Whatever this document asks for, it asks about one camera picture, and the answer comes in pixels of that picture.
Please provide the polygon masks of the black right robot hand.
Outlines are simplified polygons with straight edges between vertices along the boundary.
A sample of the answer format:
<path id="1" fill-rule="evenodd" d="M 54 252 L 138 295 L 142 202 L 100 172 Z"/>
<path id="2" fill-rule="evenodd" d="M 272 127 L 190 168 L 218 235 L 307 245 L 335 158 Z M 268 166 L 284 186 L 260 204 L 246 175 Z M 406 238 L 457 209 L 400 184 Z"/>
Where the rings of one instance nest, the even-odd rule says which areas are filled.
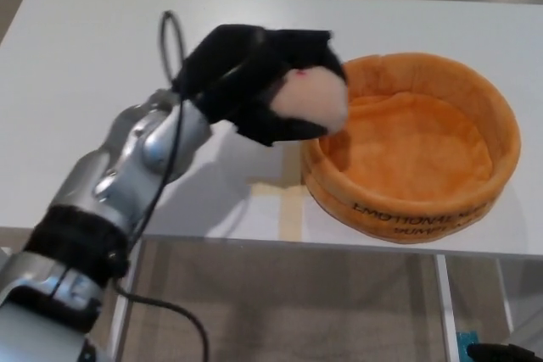
<path id="1" fill-rule="evenodd" d="M 475 331 L 456 335 L 461 361 L 542 362 L 535 352 L 514 344 L 481 343 Z"/>

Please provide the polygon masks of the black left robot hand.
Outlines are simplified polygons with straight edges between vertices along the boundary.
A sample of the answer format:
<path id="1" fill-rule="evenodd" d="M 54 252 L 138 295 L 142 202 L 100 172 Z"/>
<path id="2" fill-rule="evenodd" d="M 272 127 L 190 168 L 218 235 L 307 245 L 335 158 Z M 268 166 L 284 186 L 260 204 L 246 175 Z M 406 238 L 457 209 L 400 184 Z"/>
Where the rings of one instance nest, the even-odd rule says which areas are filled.
<path id="1" fill-rule="evenodd" d="M 321 30 L 219 25 L 172 81 L 206 120 L 271 146 L 339 132 L 348 117 L 347 79 Z"/>

